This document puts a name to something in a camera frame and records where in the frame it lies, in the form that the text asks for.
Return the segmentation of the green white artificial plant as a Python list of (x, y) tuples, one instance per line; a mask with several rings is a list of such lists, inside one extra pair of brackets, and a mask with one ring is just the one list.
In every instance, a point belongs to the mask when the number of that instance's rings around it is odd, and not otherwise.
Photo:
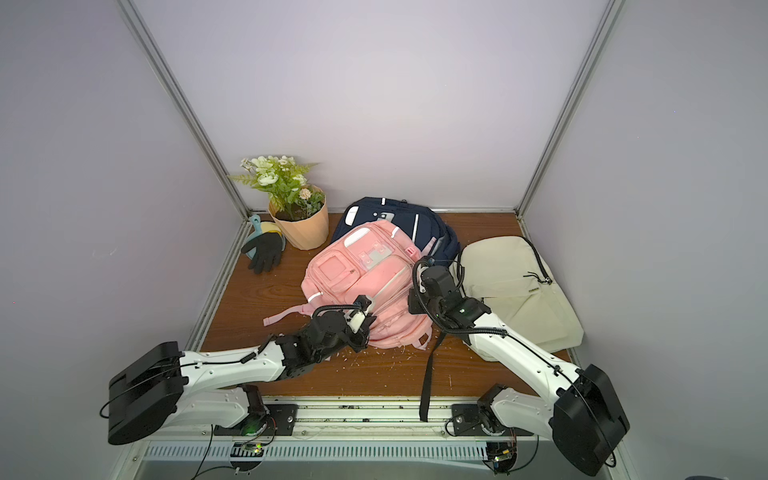
[(244, 158), (240, 167), (240, 174), (228, 178), (265, 193), (279, 220), (306, 220), (325, 205), (325, 193), (307, 178), (313, 163), (298, 163), (293, 156), (267, 155)]

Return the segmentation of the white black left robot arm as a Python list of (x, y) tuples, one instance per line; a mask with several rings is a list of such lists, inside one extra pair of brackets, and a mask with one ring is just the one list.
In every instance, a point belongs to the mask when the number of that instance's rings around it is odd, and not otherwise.
[(180, 350), (163, 342), (116, 374), (99, 414), (107, 441), (125, 445), (169, 427), (211, 424), (233, 428), (258, 412), (245, 387), (297, 378), (346, 348), (367, 348), (375, 320), (373, 302), (317, 308), (309, 322), (259, 346), (218, 352)]

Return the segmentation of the navy blue backpack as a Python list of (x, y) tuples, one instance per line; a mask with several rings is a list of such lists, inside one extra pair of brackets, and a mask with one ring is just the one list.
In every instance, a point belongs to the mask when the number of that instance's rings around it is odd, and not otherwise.
[(331, 241), (340, 239), (354, 227), (378, 220), (387, 220), (399, 227), (423, 254), (438, 262), (451, 262), (460, 253), (458, 235), (436, 212), (406, 200), (385, 197), (364, 197), (349, 205)]

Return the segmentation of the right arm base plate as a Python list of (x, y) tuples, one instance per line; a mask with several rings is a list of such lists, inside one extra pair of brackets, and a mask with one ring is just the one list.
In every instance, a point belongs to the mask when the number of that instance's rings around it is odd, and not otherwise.
[(476, 403), (452, 404), (447, 430), (453, 436), (533, 436), (526, 430), (503, 426), (488, 407)]

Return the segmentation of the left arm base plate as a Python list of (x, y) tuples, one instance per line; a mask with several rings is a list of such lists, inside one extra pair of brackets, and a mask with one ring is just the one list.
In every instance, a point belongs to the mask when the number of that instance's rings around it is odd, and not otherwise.
[(216, 426), (215, 436), (257, 437), (291, 436), (297, 420), (297, 404), (267, 404), (261, 410), (249, 412), (233, 427)]

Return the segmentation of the left corner aluminium profile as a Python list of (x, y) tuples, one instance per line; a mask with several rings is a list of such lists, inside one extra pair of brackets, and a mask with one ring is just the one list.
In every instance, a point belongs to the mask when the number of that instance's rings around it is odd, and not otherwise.
[(247, 219), (250, 216), (249, 207), (234, 183), (230, 180), (228, 171), (219, 153), (194, 112), (180, 82), (173, 74), (169, 63), (144, 21), (138, 6), (134, 1), (130, 0), (117, 0), (116, 5), (127, 28), (143, 51), (152, 71), (170, 98), (171, 103), (178, 111), (184, 124), (189, 129), (194, 141), (203, 153), (218, 182), (224, 188), (235, 210), (243, 219)]

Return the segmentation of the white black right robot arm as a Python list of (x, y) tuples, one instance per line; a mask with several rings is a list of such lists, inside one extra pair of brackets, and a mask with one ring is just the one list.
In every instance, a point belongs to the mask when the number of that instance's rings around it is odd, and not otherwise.
[(585, 475), (616, 467), (616, 449), (630, 422), (602, 369), (578, 367), (546, 352), (481, 300), (464, 295), (450, 270), (432, 259), (414, 265), (409, 302), (429, 317), (442, 338), (460, 339), (483, 360), (500, 363), (532, 388), (532, 394), (502, 385), (490, 389), (478, 401), (485, 429), (522, 429), (549, 439)]

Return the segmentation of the aluminium mounting rail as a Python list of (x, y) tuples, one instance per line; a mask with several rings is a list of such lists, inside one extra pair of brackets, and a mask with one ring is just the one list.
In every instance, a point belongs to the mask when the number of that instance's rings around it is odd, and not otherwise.
[[(452, 416), (461, 416), (460, 433), (506, 435), (520, 429), (554, 441), (566, 449), (584, 447), (597, 456), (615, 448), (629, 430), (618, 397), (601, 393), (596, 386), (560, 388), (550, 400), (524, 395), (500, 385), (481, 397), (476, 406), (455, 404)], [(153, 390), (141, 396), (116, 399), (109, 407), (108, 442), (124, 445), (151, 436), (163, 428), (211, 424), (226, 435), (244, 435), (268, 424), (268, 411), (257, 389), (216, 389), (186, 397), (180, 392)], [(346, 428), (411, 426), (424, 430), (416, 405), (309, 406), (298, 413), (302, 422), (344, 425)]]

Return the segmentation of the yellow sponge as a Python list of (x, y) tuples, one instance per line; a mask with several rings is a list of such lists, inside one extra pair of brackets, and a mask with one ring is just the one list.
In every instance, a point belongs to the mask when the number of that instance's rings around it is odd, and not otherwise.
[(262, 234), (276, 233), (278, 235), (283, 235), (280, 227), (274, 222), (261, 222), (260, 231)]

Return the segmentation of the black work glove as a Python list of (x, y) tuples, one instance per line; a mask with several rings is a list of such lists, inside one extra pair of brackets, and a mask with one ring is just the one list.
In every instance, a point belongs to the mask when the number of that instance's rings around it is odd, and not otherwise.
[(261, 233), (247, 240), (240, 253), (250, 259), (248, 269), (254, 274), (271, 272), (281, 263), (284, 251), (284, 239), (280, 233)]

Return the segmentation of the pink backpack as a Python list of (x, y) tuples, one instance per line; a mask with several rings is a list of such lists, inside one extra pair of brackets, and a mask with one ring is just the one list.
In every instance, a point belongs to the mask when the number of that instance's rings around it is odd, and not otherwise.
[(364, 223), (309, 262), (301, 283), (306, 302), (265, 318), (263, 324), (293, 313), (309, 316), (321, 306), (350, 304), (365, 295), (375, 316), (371, 347), (424, 350), (432, 338), (432, 320), (408, 308), (412, 269), (421, 258), (421, 250), (400, 227), (387, 220)]

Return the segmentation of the cream canvas backpack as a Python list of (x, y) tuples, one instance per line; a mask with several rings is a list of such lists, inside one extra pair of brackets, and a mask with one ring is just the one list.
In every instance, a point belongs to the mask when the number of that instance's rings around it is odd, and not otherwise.
[(556, 355), (582, 343), (574, 308), (527, 238), (485, 239), (470, 244), (454, 265), (434, 261), (450, 270), (464, 295), (481, 300), (546, 352)]

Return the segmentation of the terracotta flower pot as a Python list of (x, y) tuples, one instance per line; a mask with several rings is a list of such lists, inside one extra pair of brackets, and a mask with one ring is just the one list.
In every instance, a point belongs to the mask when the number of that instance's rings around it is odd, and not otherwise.
[(314, 185), (297, 190), (291, 202), (270, 201), (269, 212), (289, 243), (299, 250), (316, 249), (329, 236), (326, 194)]

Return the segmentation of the corner aluminium profile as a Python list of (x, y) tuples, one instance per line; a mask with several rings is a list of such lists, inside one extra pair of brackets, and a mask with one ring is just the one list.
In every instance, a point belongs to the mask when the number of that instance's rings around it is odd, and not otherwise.
[(600, 17), (595, 33), (590, 40), (586, 53), (578, 67), (574, 80), (569, 87), (564, 103), (556, 117), (536, 168), (529, 181), (525, 193), (518, 203), (515, 213), (518, 219), (523, 219), (530, 207), (541, 181), (546, 174), (549, 164), (568, 129), (568, 126), (578, 109), (581, 99), (588, 88), (588, 83), (600, 60), (602, 52), (614, 29), (617, 19), (625, 5), (624, 0), (610, 0)]
[(194, 112), (180, 82), (173, 74), (169, 63), (144, 21), (138, 6), (134, 1), (130, 0), (117, 0), (116, 5), (127, 28), (143, 51), (152, 71), (170, 98), (171, 103), (178, 111), (184, 124), (189, 129), (194, 141), (203, 153), (218, 182), (224, 188), (235, 210), (243, 219), (247, 219), (250, 216), (249, 207), (234, 183), (230, 180), (228, 171), (219, 153)]

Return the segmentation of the right corner aluminium profile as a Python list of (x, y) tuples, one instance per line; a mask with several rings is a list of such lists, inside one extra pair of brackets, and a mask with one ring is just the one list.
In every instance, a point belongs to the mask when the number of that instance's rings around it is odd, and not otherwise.
[(578, 67), (574, 80), (569, 87), (564, 103), (556, 117), (536, 168), (529, 181), (525, 193), (518, 203), (515, 213), (518, 219), (523, 219), (530, 207), (541, 181), (546, 174), (549, 164), (568, 129), (568, 126), (578, 109), (581, 99), (588, 88), (588, 83), (600, 60), (602, 52), (614, 29), (617, 19), (625, 5), (624, 0), (610, 0), (600, 17), (595, 33), (590, 40), (586, 53)]

